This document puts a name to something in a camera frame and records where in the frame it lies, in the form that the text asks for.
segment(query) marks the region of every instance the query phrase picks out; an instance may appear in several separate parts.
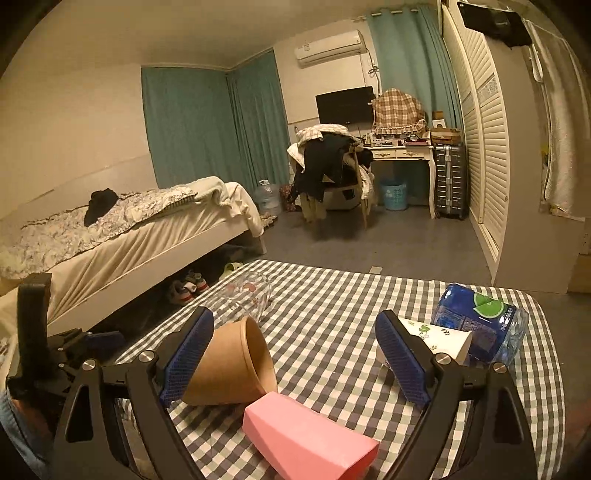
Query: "white wall air conditioner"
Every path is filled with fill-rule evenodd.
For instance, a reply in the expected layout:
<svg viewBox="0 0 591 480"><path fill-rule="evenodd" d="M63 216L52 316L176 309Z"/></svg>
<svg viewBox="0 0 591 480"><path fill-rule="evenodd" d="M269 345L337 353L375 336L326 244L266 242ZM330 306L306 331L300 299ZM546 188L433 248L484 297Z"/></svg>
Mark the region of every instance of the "white wall air conditioner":
<svg viewBox="0 0 591 480"><path fill-rule="evenodd" d="M359 30L353 30L302 45L296 48L295 57L299 64L304 66L365 51L363 36Z"/></svg>

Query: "checkered tablecloth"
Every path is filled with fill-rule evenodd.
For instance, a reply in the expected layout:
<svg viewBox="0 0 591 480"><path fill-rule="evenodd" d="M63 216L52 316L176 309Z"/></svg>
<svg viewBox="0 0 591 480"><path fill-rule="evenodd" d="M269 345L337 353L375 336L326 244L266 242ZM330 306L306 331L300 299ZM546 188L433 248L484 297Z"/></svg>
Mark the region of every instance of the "checkered tablecloth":
<svg viewBox="0 0 591 480"><path fill-rule="evenodd" d="M391 309L399 317L430 322L446 285L257 260L247 270L272 282L272 302L259 325L275 363L279 392L328 418L381 442L367 479L382 478L394 463L420 412L407 403L398 384L375 359L376 315ZM131 361L177 330L195 307L212 308L216 327L227 321L219 296L232 276L182 308L119 359ZM529 330L512 365L528 415L538 459L538 476L558 468L564 440L564 399L560 367L542 309L516 290L471 287L530 314ZM193 459L208 479L277 479L277 474L241 430L244 406L171 405L170 416ZM466 417L460 410L434 473L448 473Z"/></svg>

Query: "white louvered closet door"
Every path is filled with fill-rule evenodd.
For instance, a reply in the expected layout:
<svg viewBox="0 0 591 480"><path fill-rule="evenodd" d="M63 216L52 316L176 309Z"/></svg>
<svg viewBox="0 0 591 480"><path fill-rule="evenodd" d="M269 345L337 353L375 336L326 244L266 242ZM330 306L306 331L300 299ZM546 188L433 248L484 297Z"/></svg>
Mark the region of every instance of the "white louvered closet door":
<svg viewBox="0 0 591 480"><path fill-rule="evenodd" d="M454 69L456 74L460 70L460 75L467 70L470 83L470 93L462 97L472 189L470 209L499 247L505 236L509 193L508 138L502 92L496 82L495 66L484 35L464 26L456 1L450 2L447 11L446 7L443 8L443 37ZM461 45L451 47L452 37ZM460 56L452 54L453 50L462 53L464 68L456 66L460 63Z"/></svg>

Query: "suitcase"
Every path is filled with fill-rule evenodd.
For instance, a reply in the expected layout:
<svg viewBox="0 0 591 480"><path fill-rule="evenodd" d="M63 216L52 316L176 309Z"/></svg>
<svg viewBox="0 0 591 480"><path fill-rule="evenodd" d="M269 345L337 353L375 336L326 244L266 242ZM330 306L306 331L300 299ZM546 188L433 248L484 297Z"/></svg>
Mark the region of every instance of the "suitcase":
<svg viewBox="0 0 591 480"><path fill-rule="evenodd" d="M455 216L464 219L468 215L468 166L466 147L436 144L435 157L435 213L437 216Z"/></svg>

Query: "blue jeans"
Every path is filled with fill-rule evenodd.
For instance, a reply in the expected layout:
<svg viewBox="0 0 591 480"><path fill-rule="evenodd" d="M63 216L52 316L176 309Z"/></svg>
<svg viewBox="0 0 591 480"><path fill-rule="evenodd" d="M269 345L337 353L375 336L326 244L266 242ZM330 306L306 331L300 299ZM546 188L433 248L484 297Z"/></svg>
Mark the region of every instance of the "blue jeans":
<svg viewBox="0 0 591 480"><path fill-rule="evenodd" d="M0 423L23 460L41 480L50 477L51 442L42 440L12 403L8 390L0 393Z"/></svg>

